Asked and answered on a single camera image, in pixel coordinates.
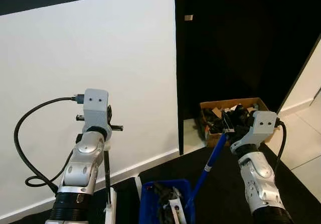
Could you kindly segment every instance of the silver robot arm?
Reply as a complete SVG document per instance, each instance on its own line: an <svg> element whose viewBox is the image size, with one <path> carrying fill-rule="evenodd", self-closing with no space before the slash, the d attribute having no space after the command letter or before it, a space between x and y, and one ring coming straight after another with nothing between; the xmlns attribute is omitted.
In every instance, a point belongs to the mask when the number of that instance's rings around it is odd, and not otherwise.
<svg viewBox="0 0 321 224"><path fill-rule="evenodd" d="M106 142L110 139L112 128L111 113L108 113L108 92L98 89L87 89L84 95L78 95L78 103L84 104L84 115L77 120L85 125L73 149L73 154L56 195L49 220L46 224L87 224L89 201L94 194L98 167L108 157ZM105 159L106 184L109 180L109 160Z"/></svg>
<svg viewBox="0 0 321 224"><path fill-rule="evenodd" d="M277 115L271 111L255 111L249 131L231 143L230 150L237 155L245 184L245 197L255 223L293 223L285 210L275 185L273 169L260 144L273 134Z"/></svg>

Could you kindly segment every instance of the blue handle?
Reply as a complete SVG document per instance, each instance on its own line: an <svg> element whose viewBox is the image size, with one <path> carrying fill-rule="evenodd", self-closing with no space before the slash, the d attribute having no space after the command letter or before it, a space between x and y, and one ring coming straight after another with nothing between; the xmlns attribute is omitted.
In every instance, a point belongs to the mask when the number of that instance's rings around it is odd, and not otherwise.
<svg viewBox="0 0 321 224"><path fill-rule="evenodd" d="M199 189L201 188L201 186L203 185L208 173L211 171L211 168L214 164L214 162L217 160L217 158L219 157L219 154L221 152L221 150L223 149L224 145L226 142L226 135L222 134L219 141L217 142L217 145L215 146L211 157L209 158L209 160L207 161L207 164L201 174L201 177L199 178L199 180L197 181L197 184L195 186L195 189L192 192L192 195L190 197L190 199L188 200L185 208L187 208L194 200L197 192L199 191Z"/></svg>

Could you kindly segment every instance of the white floor tile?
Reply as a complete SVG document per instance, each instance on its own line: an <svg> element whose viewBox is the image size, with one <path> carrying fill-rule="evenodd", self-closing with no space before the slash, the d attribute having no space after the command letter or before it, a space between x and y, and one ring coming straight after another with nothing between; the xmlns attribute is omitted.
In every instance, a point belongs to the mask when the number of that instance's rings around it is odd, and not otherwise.
<svg viewBox="0 0 321 224"><path fill-rule="evenodd" d="M287 138L281 160L293 169L321 155L321 134L304 122L296 114L282 119L285 122ZM276 129L273 137L266 141L268 147L277 155L282 142L282 129Z"/></svg>
<svg viewBox="0 0 321 224"><path fill-rule="evenodd" d="M292 172L321 202L321 157L295 168Z"/></svg>
<svg viewBox="0 0 321 224"><path fill-rule="evenodd" d="M298 111L296 114L321 133L321 93L314 99L310 107Z"/></svg>
<svg viewBox="0 0 321 224"><path fill-rule="evenodd" d="M184 120L184 154L198 150L204 146L204 141L202 141L198 135L194 119Z"/></svg>

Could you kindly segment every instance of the white baseboard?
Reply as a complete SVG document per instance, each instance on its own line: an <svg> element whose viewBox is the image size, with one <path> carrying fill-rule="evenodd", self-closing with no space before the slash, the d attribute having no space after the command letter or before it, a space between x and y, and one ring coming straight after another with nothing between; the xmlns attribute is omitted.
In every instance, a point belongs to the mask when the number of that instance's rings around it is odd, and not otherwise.
<svg viewBox="0 0 321 224"><path fill-rule="evenodd" d="M117 171L110 175L110 182L112 185L123 181L130 177L136 177L140 172L150 169L156 165L162 164L166 161L172 160L179 156L179 150L173 149L160 155L149 158L145 161L139 162L123 170ZM96 182L95 191L105 188L105 178L99 178ZM8 224L25 216L43 212L52 208L55 198L51 197L8 214L0 216L0 224Z"/></svg>
<svg viewBox="0 0 321 224"><path fill-rule="evenodd" d="M282 108L279 113L279 116L284 117L284 116L296 113L300 110L303 110L303 109L309 107L310 104L312 103L312 101L313 101L313 98L309 98L305 101L299 102L299 103L291 105L289 107Z"/></svg>

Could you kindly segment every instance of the black cable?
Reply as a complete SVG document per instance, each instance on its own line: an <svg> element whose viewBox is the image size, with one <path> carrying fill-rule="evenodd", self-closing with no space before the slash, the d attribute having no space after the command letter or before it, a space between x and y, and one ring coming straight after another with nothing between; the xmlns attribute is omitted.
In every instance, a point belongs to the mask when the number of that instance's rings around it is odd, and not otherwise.
<svg viewBox="0 0 321 224"><path fill-rule="evenodd" d="M31 186L31 187L38 187L38 186L44 186L44 185L48 185L49 188L56 194L57 191L58 191L58 186L55 185L53 183L53 181L55 179L57 179L59 177L59 175L61 175L61 173L64 171L70 157L71 157L71 154L69 154L68 158L67 158L67 161L64 165L64 167L61 169L61 171L54 177L52 178L51 180L49 180L46 176L44 176L39 170L37 170L31 163L30 161L26 158L26 156L24 155L21 147L20 147L20 143L19 143L19 139L18 139L18 133L19 133L19 129L20 129L20 126L21 124L23 123L23 121L29 116L31 115L33 112L35 112L36 110L46 106L46 105L49 105L51 103L54 103L54 102L58 102L58 101L64 101L64 100L75 100L75 97L61 97L61 98L56 98L56 99L53 99L53 100L50 100L50 101L47 101L47 102L44 102L36 107L34 107L33 109L29 110L25 115L23 115L21 117L21 119L18 121L16 127L15 127L15 131L14 131L14 142L15 142L15 146L16 146L16 149L17 149L17 152L18 154L20 155L22 161L29 167L29 169L32 170L32 172L35 173L35 176L31 176L29 178L27 178L25 180L25 184L27 186ZM33 180L33 179L40 179L42 180L44 183L41 183L41 184L31 184L29 183L30 180Z"/></svg>
<svg viewBox="0 0 321 224"><path fill-rule="evenodd" d="M276 158L276 162L275 162L275 166L274 166L274 172L276 172L276 169L281 161L281 156L282 156L282 153L283 153L283 150L284 150L284 146L285 146L285 141L286 141L286 127L285 127L285 124L284 122L280 121L280 125L282 126L282 129L283 129L283 138L282 138L282 144L281 144L281 147L280 147L280 150L279 150L279 153L277 155L277 158Z"/></svg>

